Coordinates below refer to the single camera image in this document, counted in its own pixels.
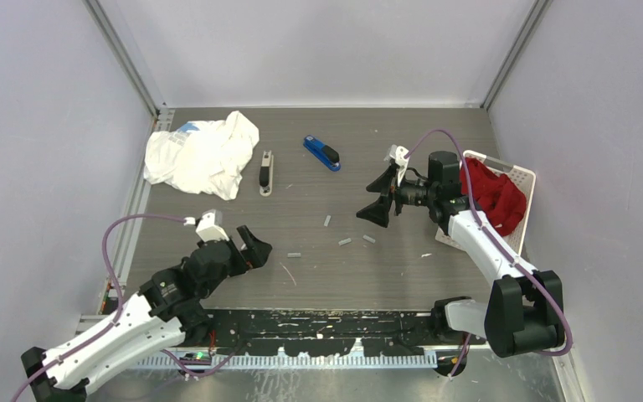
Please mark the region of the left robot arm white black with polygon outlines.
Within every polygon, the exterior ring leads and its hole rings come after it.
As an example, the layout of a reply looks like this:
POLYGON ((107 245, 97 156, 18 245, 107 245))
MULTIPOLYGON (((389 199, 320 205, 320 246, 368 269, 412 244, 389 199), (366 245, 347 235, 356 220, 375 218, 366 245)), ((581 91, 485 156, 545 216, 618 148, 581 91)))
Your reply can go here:
POLYGON ((37 401, 84 401, 102 384, 155 352, 205 343, 211 319, 201 301, 226 279, 264 266, 272 245, 247 226, 244 248, 227 237, 200 240, 172 267, 160 270, 126 302, 78 337, 21 356, 37 401))

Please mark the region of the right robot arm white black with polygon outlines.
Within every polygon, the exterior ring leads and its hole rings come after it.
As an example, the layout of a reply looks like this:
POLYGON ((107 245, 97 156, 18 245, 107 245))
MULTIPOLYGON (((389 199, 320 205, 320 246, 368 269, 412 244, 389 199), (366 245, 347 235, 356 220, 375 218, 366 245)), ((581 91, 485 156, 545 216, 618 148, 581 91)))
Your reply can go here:
POLYGON ((453 152, 432 152, 428 173, 406 179, 408 149, 392 145, 388 168, 367 187, 378 199, 356 215, 381 227, 403 206, 426 207, 439 231, 465 251, 491 287, 482 304, 468 296, 439 300, 431 311, 431 332, 440 343, 462 333, 489 343, 499 357, 524 353, 557 355, 572 342, 563 314, 563 286, 553 271, 524 260, 491 226, 486 214, 461 188, 465 161, 453 152))

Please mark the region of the blue black stapler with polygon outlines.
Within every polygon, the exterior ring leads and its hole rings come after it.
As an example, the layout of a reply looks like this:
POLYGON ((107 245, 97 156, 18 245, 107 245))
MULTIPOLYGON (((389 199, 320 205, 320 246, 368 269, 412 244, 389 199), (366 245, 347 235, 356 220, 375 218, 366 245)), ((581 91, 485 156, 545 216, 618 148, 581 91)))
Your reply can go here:
POLYGON ((332 172, 338 172, 341 169, 339 153, 318 138, 306 136, 303 146, 332 172))

